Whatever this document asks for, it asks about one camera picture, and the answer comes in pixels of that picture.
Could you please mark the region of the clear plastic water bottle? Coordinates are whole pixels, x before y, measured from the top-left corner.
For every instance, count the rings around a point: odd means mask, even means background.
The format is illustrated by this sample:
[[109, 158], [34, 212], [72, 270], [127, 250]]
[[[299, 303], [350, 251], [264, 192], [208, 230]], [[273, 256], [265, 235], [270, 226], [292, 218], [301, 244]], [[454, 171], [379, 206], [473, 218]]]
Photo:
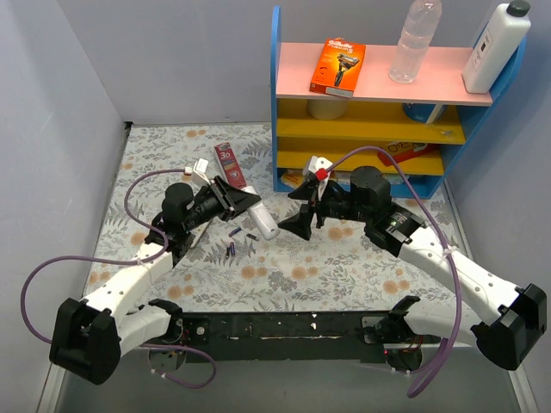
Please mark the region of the clear plastic water bottle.
[[388, 72], [394, 82], [408, 84], [416, 80], [442, 11], [440, 0], [412, 3]]

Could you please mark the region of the blue white container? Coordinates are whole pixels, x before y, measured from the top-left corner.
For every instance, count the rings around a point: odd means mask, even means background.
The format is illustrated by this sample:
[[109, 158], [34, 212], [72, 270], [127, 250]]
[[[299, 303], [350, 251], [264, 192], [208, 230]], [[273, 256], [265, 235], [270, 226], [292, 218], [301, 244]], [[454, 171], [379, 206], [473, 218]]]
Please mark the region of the blue white container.
[[405, 115], [416, 122], [432, 124], [439, 120], [447, 108], [444, 104], [403, 103]]

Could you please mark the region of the red toothpaste box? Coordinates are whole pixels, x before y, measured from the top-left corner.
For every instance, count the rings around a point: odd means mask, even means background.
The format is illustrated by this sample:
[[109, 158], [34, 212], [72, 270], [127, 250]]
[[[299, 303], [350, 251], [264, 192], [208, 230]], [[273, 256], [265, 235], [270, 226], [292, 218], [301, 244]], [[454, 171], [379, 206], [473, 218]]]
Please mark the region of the red toothpaste box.
[[245, 188], [247, 186], [246, 180], [231, 145], [229, 143], [216, 145], [214, 153], [226, 181], [235, 188]]

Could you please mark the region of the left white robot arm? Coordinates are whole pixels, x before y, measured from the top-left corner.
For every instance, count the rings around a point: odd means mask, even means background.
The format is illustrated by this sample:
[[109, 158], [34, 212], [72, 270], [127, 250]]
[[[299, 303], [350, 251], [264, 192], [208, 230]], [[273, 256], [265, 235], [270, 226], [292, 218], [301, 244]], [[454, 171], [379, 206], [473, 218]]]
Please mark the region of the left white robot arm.
[[213, 218], [234, 219], [260, 201], [250, 188], [235, 188], [219, 176], [197, 193], [186, 183], [170, 185], [132, 265], [93, 293], [80, 300], [67, 299], [59, 307], [50, 362], [100, 385], [133, 348], [156, 338], [166, 344], [177, 342], [183, 333], [177, 305], [154, 300], [135, 313], [131, 309], [185, 256], [195, 228]]

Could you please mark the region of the white remote control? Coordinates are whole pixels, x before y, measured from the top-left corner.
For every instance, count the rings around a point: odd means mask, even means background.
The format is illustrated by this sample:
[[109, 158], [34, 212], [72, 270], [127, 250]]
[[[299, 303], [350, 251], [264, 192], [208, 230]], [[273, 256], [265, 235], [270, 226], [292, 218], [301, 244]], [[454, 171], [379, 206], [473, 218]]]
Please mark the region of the white remote control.
[[280, 228], [262, 200], [248, 208], [247, 213], [265, 240], [272, 240], [279, 235]]
[[193, 240], [192, 240], [192, 244], [190, 245], [191, 249], [193, 249], [199, 243], [199, 241], [201, 240], [202, 236], [205, 234], [210, 224], [211, 224], [211, 220], [199, 225], [197, 228], [195, 228], [192, 231]]

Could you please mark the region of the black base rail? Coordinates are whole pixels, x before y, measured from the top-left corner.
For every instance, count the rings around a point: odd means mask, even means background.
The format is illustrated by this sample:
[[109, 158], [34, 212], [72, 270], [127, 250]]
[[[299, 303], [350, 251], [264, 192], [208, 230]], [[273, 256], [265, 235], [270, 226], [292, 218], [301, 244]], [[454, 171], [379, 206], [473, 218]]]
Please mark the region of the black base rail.
[[216, 361], [360, 361], [421, 367], [423, 339], [386, 311], [188, 313], [182, 344]]

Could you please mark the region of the yellow orange box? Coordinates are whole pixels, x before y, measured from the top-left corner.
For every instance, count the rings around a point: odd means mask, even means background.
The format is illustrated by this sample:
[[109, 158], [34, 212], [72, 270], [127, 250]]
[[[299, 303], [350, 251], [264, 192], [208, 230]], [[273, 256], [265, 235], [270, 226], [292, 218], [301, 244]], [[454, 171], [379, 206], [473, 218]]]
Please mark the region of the yellow orange box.
[[297, 189], [304, 182], [304, 179], [301, 170], [284, 170], [280, 178], [281, 183], [292, 190]]

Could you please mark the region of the white bottle black cap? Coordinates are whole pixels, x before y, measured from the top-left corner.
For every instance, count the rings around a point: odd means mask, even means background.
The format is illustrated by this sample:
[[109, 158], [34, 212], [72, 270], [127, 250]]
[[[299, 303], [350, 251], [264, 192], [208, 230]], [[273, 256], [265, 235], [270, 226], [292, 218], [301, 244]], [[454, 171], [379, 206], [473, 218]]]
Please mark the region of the white bottle black cap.
[[462, 79], [470, 94], [485, 94], [531, 27], [528, 1], [501, 3], [481, 32]]

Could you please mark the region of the blue yellow pink shelf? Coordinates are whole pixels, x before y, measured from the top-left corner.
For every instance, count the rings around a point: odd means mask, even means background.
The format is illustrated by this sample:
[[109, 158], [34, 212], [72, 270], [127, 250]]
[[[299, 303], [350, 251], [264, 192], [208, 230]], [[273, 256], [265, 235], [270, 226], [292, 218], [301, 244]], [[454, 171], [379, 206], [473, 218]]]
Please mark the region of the blue yellow pink shelf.
[[[356, 93], [345, 100], [346, 113], [336, 120], [315, 120], [306, 110], [307, 100], [338, 100], [309, 91], [322, 48], [317, 43], [282, 41], [282, 13], [274, 7], [270, 36], [273, 189], [290, 191], [281, 183], [283, 171], [300, 170], [312, 155], [337, 161], [358, 146], [402, 141], [439, 144], [437, 151], [400, 165], [418, 194], [429, 199], [516, 79], [526, 43], [520, 42], [485, 95], [472, 95], [464, 88], [461, 71], [472, 53], [469, 47], [430, 48], [417, 80], [399, 84], [387, 75], [393, 46], [369, 45]], [[423, 124], [405, 115], [403, 103], [447, 108], [439, 120]]]

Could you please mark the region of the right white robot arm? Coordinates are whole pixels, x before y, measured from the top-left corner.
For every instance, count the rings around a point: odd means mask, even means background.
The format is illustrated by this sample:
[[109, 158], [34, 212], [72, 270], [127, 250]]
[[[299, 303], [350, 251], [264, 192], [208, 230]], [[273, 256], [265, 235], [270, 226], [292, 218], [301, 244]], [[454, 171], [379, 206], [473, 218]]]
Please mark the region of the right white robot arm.
[[309, 240], [312, 228], [322, 227], [327, 218], [362, 223], [371, 243], [423, 270], [468, 307], [456, 316], [408, 295], [384, 318], [365, 326], [371, 342], [446, 338], [459, 321], [458, 342], [477, 347], [496, 366], [514, 371], [546, 331], [547, 295], [540, 287], [518, 287], [444, 247], [434, 226], [393, 201], [391, 185], [377, 168], [353, 170], [349, 189], [308, 173], [288, 196], [302, 204], [279, 223], [283, 230]]

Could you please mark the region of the red box on shelf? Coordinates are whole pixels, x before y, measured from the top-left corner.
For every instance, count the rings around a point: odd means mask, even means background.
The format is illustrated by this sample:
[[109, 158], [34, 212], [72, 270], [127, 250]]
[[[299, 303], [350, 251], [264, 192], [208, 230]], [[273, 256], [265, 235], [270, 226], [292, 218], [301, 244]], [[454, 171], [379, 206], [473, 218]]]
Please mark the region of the red box on shelf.
[[402, 163], [407, 160], [422, 157], [439, 149], [439, 144], [413, 143], [395, 141], [382, 147], [396, 163]]

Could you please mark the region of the floral table mat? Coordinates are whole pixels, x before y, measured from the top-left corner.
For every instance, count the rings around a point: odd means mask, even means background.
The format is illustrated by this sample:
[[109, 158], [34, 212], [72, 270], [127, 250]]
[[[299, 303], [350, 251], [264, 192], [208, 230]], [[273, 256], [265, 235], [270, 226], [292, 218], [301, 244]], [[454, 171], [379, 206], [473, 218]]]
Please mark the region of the floral table mat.
[[[245, 180], [272, 216], [285, 219], [298, 203], [272, 188], [271, 130], [264, 124], [139, 127], [130, 130], [115, 189], [96, 246], [86, 291], [101, 287], [145, 239], [144, 223], [161, 207], [165, 189], [198, 158], [219, 173], [214, 147], [229, 143]], [[234, 237], [228, 233], [242, 231]], [[259, 241], [246, 237], [250, 233]], [[235, 243], [235, 256], [225, 257]], [[453, 307], [453, 294], [423, 271], [376, 248], [363, 227], [327, 220], [304, 241], [282, 232], [263, 240], [247, 215], [213, 221], [199, 243], [143, 296], [168, 299], [185, 311], [387, 310], [407, 295]]]

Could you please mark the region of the white cup on shelf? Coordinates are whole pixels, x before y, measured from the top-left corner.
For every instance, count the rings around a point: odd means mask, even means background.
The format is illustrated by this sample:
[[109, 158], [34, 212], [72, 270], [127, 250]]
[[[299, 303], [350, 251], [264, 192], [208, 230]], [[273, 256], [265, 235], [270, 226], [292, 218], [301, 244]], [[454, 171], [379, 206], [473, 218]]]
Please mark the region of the white cup on shelf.
[[307, 112], [315, 120], [335, 120], [342, 117], [348, 107], [348, 102], [343, 100], [307, 100]]

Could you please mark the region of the orange razor box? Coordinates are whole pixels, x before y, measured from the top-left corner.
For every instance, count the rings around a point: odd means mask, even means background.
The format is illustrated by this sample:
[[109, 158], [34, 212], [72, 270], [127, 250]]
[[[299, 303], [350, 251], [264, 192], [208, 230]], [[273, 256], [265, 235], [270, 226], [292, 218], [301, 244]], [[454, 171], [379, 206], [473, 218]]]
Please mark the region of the orange razor box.
[[366, 46], [341, 38], [327, 39], [310, 81], [309, 91], [351, 98], [354, 95]]

